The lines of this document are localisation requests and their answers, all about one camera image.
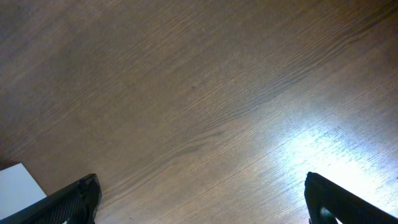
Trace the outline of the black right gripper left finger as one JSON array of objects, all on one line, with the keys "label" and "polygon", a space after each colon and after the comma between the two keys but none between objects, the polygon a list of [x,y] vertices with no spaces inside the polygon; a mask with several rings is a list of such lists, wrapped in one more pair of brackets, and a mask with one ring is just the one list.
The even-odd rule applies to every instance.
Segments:
[{"label": "black right gripper left finger", "polygon": [[88,174],[33,205],[1,220],[3,224],[94,224],[101,201],[96,174]]}]

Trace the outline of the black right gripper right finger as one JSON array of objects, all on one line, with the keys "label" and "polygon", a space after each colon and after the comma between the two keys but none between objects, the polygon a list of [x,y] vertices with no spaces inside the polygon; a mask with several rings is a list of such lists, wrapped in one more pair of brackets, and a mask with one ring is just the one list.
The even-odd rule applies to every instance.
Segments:
[{"label": "black right gripper right finger", "polygon": [[307,174],[304,196],[311,224],[397,224],[396,217],[314,172]]}]

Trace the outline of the white cardboard box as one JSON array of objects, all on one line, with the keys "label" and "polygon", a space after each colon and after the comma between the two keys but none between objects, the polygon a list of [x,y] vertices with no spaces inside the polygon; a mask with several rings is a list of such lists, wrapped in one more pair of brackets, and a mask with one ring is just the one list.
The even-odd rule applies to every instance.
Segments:
[{"label": "white cardboard box", "polygon": [[1,171],[0,219],[7,218],[44,199],[46,194],[19,163]]}]

